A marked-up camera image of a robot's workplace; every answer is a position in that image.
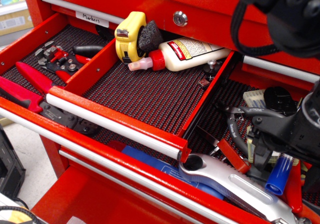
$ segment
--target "red tool chest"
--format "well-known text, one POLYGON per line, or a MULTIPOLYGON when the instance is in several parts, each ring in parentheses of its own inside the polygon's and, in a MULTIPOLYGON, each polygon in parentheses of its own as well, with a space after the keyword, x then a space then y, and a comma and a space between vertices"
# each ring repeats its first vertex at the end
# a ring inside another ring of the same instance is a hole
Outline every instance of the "red tool chest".
MULTIPOLYGON (((69 52, 76 44, 103 42, 94 23, 77 18, 79 12, 109 21, 109 28, 114 30, 131 11, 142 11, 147 21, 155 20, 161 30, 172 35, 235 50, 230 22, 238 0, 26 1, 35 28, 0 52, 0 75, 30 90, 32 87, 19 76, 15 62, 22 60, 37 67, 34 51, 48 40, 54 40, 69 52), (174 23, 172 17, 176 11, 187 15, 186 26, 174 23)), ((246 45, 271 43, 266 18, 254 7, 247 11, 240 39, 246 45)), ((283 52, 264 58, 311 76, 320 75, 315 59, 299 59, 283 52)), ((0 97, 0 114, 41 135, 60 177, 33 209, 49 223, 66 223, 72 216, 86 223, 151 220, 266 223, 109 147, 108 143, 121 141, 177 165, 177 160, 185 161, 191 151, 210 151, 211 147, 195 134, 195 123, 202 123, 219 139, 228 136, 226 125, 216 125, 217 117, 210 110, 213 95, 218 93, 239 106, 243 104, 244 91, 281 85, 298 100, 313 86, 310 81, 243 63, 241 56, 232 51, 209 88, 203 90, 198 85, 203 76, 200 68, 176 73, 168 70, 130 72, 117 57, 115 40, 66 84, 52 74, 48 76, 65 86, 49 91, 46 96, 49 104, 102 126, 99 134, 87 137, 0 97), (52 208, 61 202, 61 208, 52 213, 52 208), (93 203, 99 205, 85 208, 93 203), (102 207, 114 209, 115 214, 109 211, 105 214, 102 207)), ((247 124, 241 128, 242 133, 247 124)))

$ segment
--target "pliers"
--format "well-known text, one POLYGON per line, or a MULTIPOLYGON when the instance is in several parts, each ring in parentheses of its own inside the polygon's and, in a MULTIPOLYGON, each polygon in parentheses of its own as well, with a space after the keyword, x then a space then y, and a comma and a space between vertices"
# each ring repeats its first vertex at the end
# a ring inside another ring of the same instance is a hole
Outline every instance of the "pliers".
MULTIPOLYGON (((17 62, 18 71, 42 94, 55 84, 35 68, 26 63, 17 62)), ((84 135, 94 135, 99 126, 80 118, 72 113, 58 109, 45 102, 45 99, 36 93, 0 76, 0 94, 13 103, 16 103, 32 112, 38 113, 59 124, 75 130, 84 135)))
POLYGON ((236 123, 236 120, 243 120, 243 114, 245 114, 248 117, 254 117, 254 116, 269 116, 269 117, 279 117, 283 118, 284 115, 269 110, 265 108, 248 108, 248 107, 231 107, 228 105, 225 105, 222 102, 218 102, 216 105, 216 108, 222 112, 227 117, 227 125, 230 131, 230 135, 232 140, 234 141, 235 145, 241 150, 241 152, 248 156, 248 146, 242 139, 238 126, 236 123))

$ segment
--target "glue bottle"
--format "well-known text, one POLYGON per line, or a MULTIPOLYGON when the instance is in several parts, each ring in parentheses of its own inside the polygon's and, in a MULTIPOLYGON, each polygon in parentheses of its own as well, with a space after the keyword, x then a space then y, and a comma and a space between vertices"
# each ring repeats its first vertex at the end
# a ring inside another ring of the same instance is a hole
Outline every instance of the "glue bottle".
POLYGON ((229 55, 230 49, 202 42, 192 38, 179 38, 159 45, 151 51, 149 57, 129 63, 130 71, 151 68, 154 71, 167 68, 170 71, 205 64, 211 59, 221 59, 229 55))

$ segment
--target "gray floor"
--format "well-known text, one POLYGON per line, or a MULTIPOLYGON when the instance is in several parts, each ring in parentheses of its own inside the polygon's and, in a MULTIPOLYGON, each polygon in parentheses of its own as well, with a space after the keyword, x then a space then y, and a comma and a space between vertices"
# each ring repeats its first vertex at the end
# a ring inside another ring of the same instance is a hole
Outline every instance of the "gray floor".
POLYGON ((39 134, 16 123, 4 126, 4 131, 18 158, 26 169, 18 198, 30 209, 57 180, 39 134))

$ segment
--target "tape measure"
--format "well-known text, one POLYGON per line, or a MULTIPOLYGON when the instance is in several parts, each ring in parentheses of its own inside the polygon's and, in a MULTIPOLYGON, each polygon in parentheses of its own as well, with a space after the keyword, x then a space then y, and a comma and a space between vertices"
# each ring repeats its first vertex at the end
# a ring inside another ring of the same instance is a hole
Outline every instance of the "tape measure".
POLYGON ((116 53, 124 63, 138 61, 146 55, 138 45, 139 34, 147 24, 145 17, 145 13, 133 11, 115 30, 116 53))

